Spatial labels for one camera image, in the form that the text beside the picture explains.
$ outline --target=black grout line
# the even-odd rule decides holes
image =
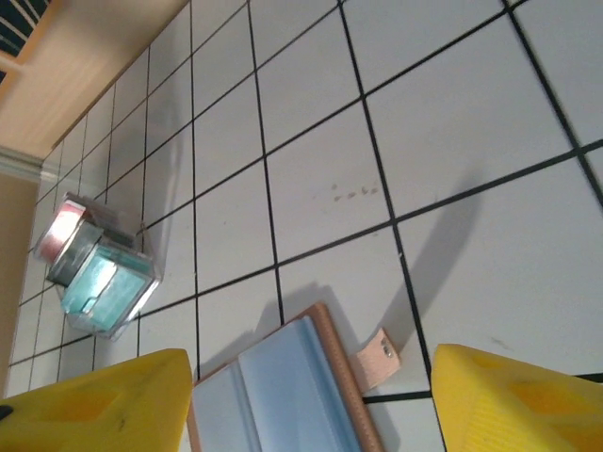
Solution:
[[[582,151],[582,153],[589,153],[589,152],[595,151],[599,148],[603,148],[603,138],[582,146],[580,150]]]
[[[515,35],[518,37],[519,42],[522,45],[524,52],[526,53],[526,57],[530,61],[530,65],[531,65],[532,69],[534,70],[535,75],[538,78],[538,81],[540,82],[542,89],[545,91],[546,98],[548,99],[550,106],[553,108],[553,110],[555,112],[557,121],[559,121],[559,124],[560,124],[561,128],[563,129],[563,131],[565,133],[565,137],[567,138],[567,141],[569,142],[570,147],[572,149],[577,149],[579,147],[579,141],[576,138],[576,133],[574,132],[572,124],[570,123],[569,119],[567,118],[567,115],[563,111],[561,102],[557,99],[555,91],[553,90],[550,82],[546,78],[545,71],[541,67],[541,65],[538,61],[538,57],[532,50],[531,44],[528,40],[528,37],[524,33],[521,23],[519,23],[519,20],[515,16],[515,13],[511,9],[509,2],[507,0],[500,0],[500,3],[504,7],[504,11],[507,14],[507,17],[509,17],[511,26],[513,27],[513,29],[515,31]]]
[[[375,162],[377,164],[377,169],[379,171],[379,176],[381,179],[383,195],[385,197],[385,203],[387,204],[387,211],[389,214],[390,221],[394,221],[396,214],[394,212],[394,204],[391,199],[391,195],[389,192],[389,186],[387,184],[387,179],[385,176],[385,169],[383,167],[383,161],[381,159],[381,154],[379,152],[379,145],[377,143],[377,137],[375,135],[375,129],[373,127],[372,119],[370,117],[370,111],[368,110],[367,97],[365,95],[365,89],[363,87],[362,78],[360,76],[360,70],[358,68],[358,62],[356,60],[356,55],[354,53],[353,45],[351,42],[350,30],[348,28],[348,21],[346,19],[346,13],[343,9],[343,6],[339,4],[339,13],[341,16],[341,23],[343,24],[344,32],[346,35],[346,41],[348,42],[348,48],[350,51],[351,64],[354,69],[354,75],[356,77],[356,83],[358,85],[358,91],[360,92],[360,96],[362,98],[362,107],[365,112],[365,118],[367,121],[368,134],[370,136],[370,141],[372,144],[373,152],[375,155]],[[400,259],[400,263],[402,265],[402,273],[404,276],[404,281],[406,284],[406,290],[408,292],[408,298],[410,300],[411,311],[413,313],[413,320],[415,321],[416,327],[416,335],[418,338],[418,342],[421,347],[421,354],[423,355],[423,363],[425,364],[425,370],[427,372],[427,378],[430,382],[430,386],[432,384],[431,373],[432,373],[432,363],[430,361],[430,355],[427,348],[427,341],[425,340],[425,334],[423,332],[423,326],[421,325],[420,312],[418,311],[418,307],[416,304],[415,291],[413,289],[413,283],[411,281],[410,270],[408,267],[408,263],[406,262],[406,258],[404,256],[404,249],[402,247],[402,241],[399,234],[399,230],[396,226],[392,227],[394,231],[394,238],[396,240],[396,248],[398,251],[398,256]]]
[[[418,217],[419,215],[426,214],[431,212],[432,210],[436,210],[440,207],[452,204],[453,202],[457,202],[468,198],[470,196],[476,195],[478,193],[482,193],[483,191],[489,190],[490,188],[494,188],[496,186],[502,186],[503,184],[507,184],[516,179],[520,179],[524,176],[528,176],[533,174],[534,172],[544,170],[546,168],[552,167],[554,165],[558,165],[562,162],[570,160],[578,155],[577,151],[569,151],[567,153],[562,153],[555,157],[549,158],[543,162],[536,163],[527,168],[520,169],[519,171],[512,172],[510,174],[501,176],[493,181],[486,182],[485,184],[481,184],[480,186],[474,186],[473,188],[469,188],[468,190],[462,191],[461,193],[456,193],[451,195],[443,200],[438,202],[434,202],[433,204],[426,205],[424,207],[419,207],[418,209],[409,212],[407,214],[402,214],[399,217],[396,217],[396,222],[406,221],[407,219],[411,219],[414,217]]]
[[[215,101],[213,101],[210,105],[208,105],[206,108],[204,108],[203,110],[201,110],[199,113],[197,113],[195,115],[195,112],[193,110],[193,118],[192,118],[192,122],[195,122],[196,120],[198,120],[202,115],[204,115],[210,108],[212,108],[214,105],[216,105],[217,103],[219,103],[222,99],[224,99],[228,94],[230,94],[231,92],[233,92],[235,89],[237,89],[238,87],[240,87],[243,83],[245,83],[247,81],[248,78],[253,76],[253,71],[251,71],[250,73],[246,74],[245,76],[243,76],[243,78],[241,78],[238,82],[236,82],[232,87],[228,88],[223,94],[220,95],[220,97],[218,99],[216,99]]]
[[[286,139],[281,144],[276,145],[272,150],[268,151],[267,156],[273,155],[277,151],[280,151],[281,149],[283,149],[285,146],[291,144],[296,139],[298,139],[300,137],[303,137],[308,132],[311,132],[312,130],[316,129],[317,127],[320,127],[323,123],[327,122],[328,120],[331,120],[332,118],[334,118],[335,116],[337,116],[339,113],[342,113],[343,111],[347,110],[351,106],[356,105],[356,104],[358,104],[360,102],[362,102],[362,97],[357,97],[356,99],[354,99],[352,101],[349,101],[347,104],[345,104],[343,106],[340,106],[333,113],[328,114],[327,116],[325,116],[321,120],[318,120],[317,122],[313,123],[312,125],[309,125],[305,129],[303,129],[301,132],[298,132],[293,137],[291,137],[289,139]]]
[[[84,150],[86,149],[86,134],[88,133],[88,115],[86,115],[86,122],[84,122],[84,142],[82,143],[82,156],[79,159],[79,180],[77,181],[77,194],[79,195],[79,191],[82,188],[82,172],[84,169]]]
[[[21,363],[24,363],[25,361],[33,360],[34,358],[39,358],[40,356],[45,355],[47,353],[51,353],[51,352],[57,351],[57,350],[62,350],[63,348],[65,348],[67,346],[70,346],[72,344],[76,344],[78,342],[82,342],[83,340],[90,339],[91,337],[92,337],[91,334],[86,334],[85,336],[78,337],[77,339],[72,339],[71,341],[67,341],[66,343],[64,343],[64,344],[62,344],[60,346],[54,346],[54,347],[48,348],[47,350],[41,351],[40,353],[34,353],[33,355],[28,356],[27,358],[23,358],[23,359],[21,359],[19,361],[15,361],[14,363],[9,364],[8,366],[12,367],[13,365],[21,364]],[[60,368],[60,352],[59,352],[58,356],[59,356],[59,358],[58,358],[58,364],[59,364],[59,368]]]
[[[67,324],[67,315],[63,314],[63,327],[60,331],[60,343],[61,345],[58,347],[58,365],[57,365],[57,381],[60,376],[60,360],[63,355],[63,340],[65,339],[65,325]]]
[[[576,375],[579,379],[586,379],[588,381],[592,381],[593,383],[603,383],[603,372],[599,372],[597,374],[583,374]]]
[[[253,78],[255,79],[255,96],[257,99],[257,117],[260,128],[260,142],[262,144],[262,155],[264,161],[264,182],[266,184],[266,199],[268,202],[268,216],[270,226],[270,240],[272,242],[272,259],[274,262],[274,277],[276,280],[276,298],[279,305],[279,317],[281,319],[281,325],[285,324],[285,310],[283,307],[283,292],[281,290],[281,272],[279,270],[279,258],[276,250],[276,233],[274,232],[274,213],[272,211],[272,196],[270,193],[270,178],[268,168],[268,154],[266,152],[266,133],[264,131],[264,117],[262,115],[262,97],[260,95],[260,83],[257,75],[257,57],[255,54],[255,41],[253,40],[253,20],[252,20],[252,8],[250,2],[247,2],[247,15],[249,18],[249,32],[251,36],[252,44],[252,58],[253,58]]]
[[[124,174],[122,174],[120,177],[118,177],[111,184],[108,183],[108,172],[107,172],[107,186],[106,186],[105,190],[103,190],[98,196],[100,197],[100,195],[107,193],[118,182],[121,182],[123,179],[125,179],[126,176],[129,176],[130,173],[134,172],[135,170],[137,170],[139,167],[143,166],[144,164],[145,164],[145,158],[143,157],[136,165],[131,167],[128,171],[126,171]]]
[[[176,301],[172,301],[163,306],[159,306],[158,308],[152,309],[151,311],[147,311],[146,313],[140,314],[140,319],[148,317],[149,315],[154,315],[154,314],[160,313],[162,311],[166,311],[170,308],[173,308],[174,306],[179,306],[183,303],[186,303],[187,301],[191,301],[192,299],[195,299],[196,297],[197,297],[197,295],[193,294],[193,295],[189,295],[188,297],[184,297],[183,299],[177,299]]]
[[[413,393],[398,393],[375,396],[368,395],[363,397],[363,400],[367,405],[369,405],[371,403],[400,402],[402,400],[421,400],[425,398],[432,398],[432,391],[416,391]]]
[[[148,48],[147,52],[147,88],[146,88],[146,98],[144,100],[144,158],[142,159],[142,205],[140,208],[140,224],[144,224],[144,203],[145,203],[145,193],[147,190],[147,136],[149,133],[149,83],[151,80],[151,46]],[[144,250],[144,234],[142,235],[142,249]],[[137,324],[137,337],[136,337],[136,356],[140,356],[140,312],[137,313],[136,316],[136,324]]]
[[[31,301],[32,299],[35,299],[37,297],[39,297],[41,294],[43,294],[44,292],[46,292],[48,289],[50,289],[51,287],[55,287],[55,284],[49,285],[48,287],[44,287],[40,292],[38,292],[36,295],[34,295],[33,297],[30,297],[28,299],[26,299],[25,301],[22,301],[21,303],[19,303],[19,307],[22,307],[23,305],[27,304],[29,301]]]
[[[570,143],[572,149],[578,149],[580,147],[578,136],[577,136],[576,132],[574,131],[572,123],[569,120],[567,114],[563,110],[561,100],[559,100],[557,98],[555,89],[553,88],[551,82],[548,80],[545,70],[543,69],[543,67],[540,63],[538,56],[536,55],[536,52],[532,48],[530,39],[528,38],[526,32],[524,31],[524,28],[523,28],[522,24],[520,23],[519,18],[517,18],[515,16],[515,13],[514,13],[513,9],[511,9],[508,0],[500,0],[500,2],[502,3],[503,7],[505,8],[505,11],[507,13],[507,16],[509,17],[509,20],[511,21],[511,25],[513,26],[515,34],[519,38],[519,41],[521,42],[521,45],[526,53],[526,56],[528,57],[528,60],[530,61],[530,65],[531,65],[532,69],[534,70],[534,72],[536,73],[536,77],[538,78],[538,81],[540,82],[540,85],[545,92],[546,98],[548,99],[550,106],[553,108],[553,111],[555,112],[557,121],[559,121],[559,124],[560,124],[561,128],[563,129],[563,132],[565,133],[566,139]],[[595,195],[595,197],[599,203],[599,208],[601,210],[603,210],[603,190],[601,189],[601,186],[599,185],[598,181],[596,180],[595,174],[593,173],[593,169],[591,168],[588,160],[584,157],[584,155],[582,153],[578,155],[578,162],[579,162],[580,167],[582,168],[584,177],[586,177],[586,180],[588,181],[588,184],[591,187],[593,194]]]
[[[190,53],[191,55],[193,54],[192,51],[192,47],[193,47],[193,39],[192,39],[192,2],[188,2],[188,6],[190,8]],[[232,19],[233,17],[235,17],[236,13],[233,14],[228,20]],[[194,77],[194,68],[193,68],[193,64],[192,64],[192,57],[190,59],[190,116],[192,118],[194,112],[195,112],[195,77]],[[193,199],[195,197],[195,194],[197,193],[197,147],[196,147],[196,142],[195,142],[195,124],[193,123],[190,126],[190,133],[191,133],[191,141],[192,141],[192,196]],[[197,203],[195,201],[193,201],[192,203],[192,233],[193,233],[193,265],[194,265],[194,278],[195,278],[195,294],[197,292],[199,292],[199,279],[198,279],[198,268],[199,268],[199,264],[198,264],[198,257],[197,257]],[[201,378],[201,343],[200,343],[200,339],[199,339],[199,299],[195,296],[195,342],[196,342],[196,346],[197,346],[197,365],[195,366],[196,372],[197,372],[197,379]]]
[[[591,186],[591,189],[593,191],[593,194],[596,197],[596,200],[599,202],[600,209],[603,210],[603,190],[601,189],[601,185],[599,184],[599,181],[596,178],[595,172],[593,171],[591,164],[589,163],[588,159],[584,156],[583,153],[579,153],[578,162],[582,168],[584,177],[586,177],[586,180],[588,181],[589,186]]]
[[[38,333],[40,332],[41,306],[44,302],[44,295],[40,298],[40,308],[38,310],[38,325],[36,326],[36,336],[34,338],[34,355],[36,354],[36,345],[38,344]],[[31,389],[31,379],[34,375],[34,356],[31,358],[31,368],[29,369],[29,382],[27,383],[27,391]]]
[[[116,98],[116,94],[117,93],[117,88],[113,89],[113,106],[111,107],[111,124],[113,124],[113,119],[115,118],[115,98]],[[109,152],[106,156],[106,183],[105,183],[105,190],[102,191],[101,193],[99,193],[99,195],[97,196],[98,198],[100,198],[100,196],[104,193],[105,194],[105,203],[108,200],[108,187],[109,187],[109,170],[111,169],[111,150],[113,148],[113,129],[111,129],[111,132],[109,132]]]
[[[210,40],[211,40],[211,39],[212,39],[214,36],[216,36],[216,35],[218,34],[218,32],[219,32],[220,30],[222,30],[222,29],[223,29],[223,28],[224,28],[224,27],[225,27],[225,26],[226,26],[226,25],[227,25],[227,24],[228,24],[230,21],[232,21],[232,20],[235,18],[235,16],[236,16],[236,15],[237,15],[237,14],[238,14],[238,13],[239,13],[239,12],[240,12],[242,9],[244,9],[246,6],[247,6],[247,1],[243,2],[243,4],[242,4],[240,7],[238,7],[238,8],[236,9],[236,11],[235,11],[235,12],[233,12],[233,13],[232,13],[230,16],[228,16],[228,19],[226,19],[226,20],[225,20],[225,21],[222,23],[222,25],[220,25],[218,28],[216,28],[216,30],[212,31],[212,33],[211,33],[211,34],[210,34],[210,35],[209,35],[207,38],[205,38],[205,39],[204,39],[204,41],[203,41],[201,44],[199,44],[199,45],[197,46],[197,48],[196,48],[196,49],[194,49],[194,50],[191,52],[191,54],[192,54],[192,55],[195,55],[197,52],[199,52],[199,50],[200,50],[200,49],[201,49],[201,48],[202,48],[204,45],[206,45],[206,44],[207,44],[207,43],[208,43],[208,42],[209,42],[209,41],[210,41]],[[192,7],[191,7],[191,9],[190,9],[190,33],[191,33],[191,35],[192,35],[192,28],[193,28],[193,26],[192,26]],[[192,39],[191,39],[191,41],[190,41],[190,48],[191,48],[191,49],[193,48]]]
[[[316,25],[320,24],[328,16],[330,16],[335,11],[337,11],[337,8],[338,8],[338,5],[335,5],[334,7],[332,7],[331,9],[329,9],[327,12],[325,12],[324,14],[322,14],[322,16],[320,16],[318,19],[316,19],[311,24],[309,24],[298,36],[296,36],[295,38],[293,38],[293,40],[289,41],[287,44],[285,44],[283,47],[281,47],[279,50],[277,50],[275,54],[273,54],[272,56],[269,56],[266,59],[266,61],[264,61],[263,63],[259,64],[257,66],[257,70],[259,71],[264,66],[266,66],[268,63],[270,63],[274,58],[276,58],[278,55],[280,55],[282,52],[284,52],[286,49],[288,49],[293,43],[295,43],[296,41],[298,41],[308,31],[310,31],[312,28],[314,28]]]
[[[235,285],[237,283],[242,283],[243,281],[247,281],[250,278],[253,278],[255,276],[259,276],[262,275],[264,273],[266,273],[267,271],[271,271],[274,269],[274,266],[265,266],[263,268],[259,268],[255,271],[252,271],[251,273],[247,273],[245,275],[239,276],[238,278],[234,278],[233,280],[227,281],[227,282],[223,282],[221,284],[215,285],[213,287],[210,287],[208,289],[202,290],[201,292],[199,292],[197,294],[197,297],[203,297],[205,295],[214,293],[214,292],[218,292],[221,289],[225,289],[226,287],[230,287],[231,285]]]
[[[469,30],[465,31],[458,38],[456,38],[454,40],[451,40],[449,43],[443,45],[442,47],[440,47],[438,49],[435,49],[433,52],[431,52],[427,56],[422,57],[416,63],[411,64],[406,69],[403,69],[399,73],[396,73],[396,74],[392,75],[391,77],[387,78],[386,80],[382,81],[382,83],[380,83],[379,85],[377,85],[375,88],[372,88],[372,89],[368,90],[367,91],[367,96],[370,96],[370,95],[374,94],[375,92],[379,91],[380,89],[385,88],[387,85],[392,84],[393,82],[395,82],[399,78],[403,77],[404,75],[406,75],[410,71],[413,71],[414,69],[418,68],[419,66],[423,65],[424,63],[428,62],[429,60],[433,59],[434,57],[437,57],[438,55],[440,55],[443,52],[447,51],[447,49],[449,49],[450,47],[453,47],[454,45],[458,44],[462,40],[465,40],[469,36],[477,33],[478,31],[482,30],[483,28],[485,28],[487,25],[491,24],[495,20],[500,19],[504,15],[505,15],[505,11],[503,10],[503,11],[495,14],[494,16],[490,17],[489,19],[486,19],[482,23],[477,24],[473,28],[470,28]]]
[[[338,238],[336,240],[334,240],[333,242],[329,242],[325,245],[320,245],[319,247],[313,248],[311,250],[308,251],[304,251],[300,254],[297,254],[295,256],[289,257],[287,259],[284,259],[283,261],[280,262],[280,266],[287,266],[289,264],[293,264],[294,262],[298,262],[302,259],[305,259],[306,257],[311,257],[314,256],[315,254],[319,254],[323,251],[326,250],[330,250],[331,248],[335,248],[338,247],[339,245],[344,245],[348,242],[351,242],[357,238],[361,238],[364,237],[365,235],[369,235],[372,233],[376,233],[378,231],[380,231],[383,228],[386,228],[388,226],[392,226],[393,221],[388,220],[388,221],[384,221],[383,223],[379,223],[376,224],[374,226],[371,226],[369,228],[363,229],[362,231],[358,231],[357,233],[353,233],[350,235],[346,235],[344,237]]]

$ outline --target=tan leather strap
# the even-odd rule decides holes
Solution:
[[[351,370],[362,393],[379,386],[398,371],[401,359],[383,328],[367,346],[350,356]]]

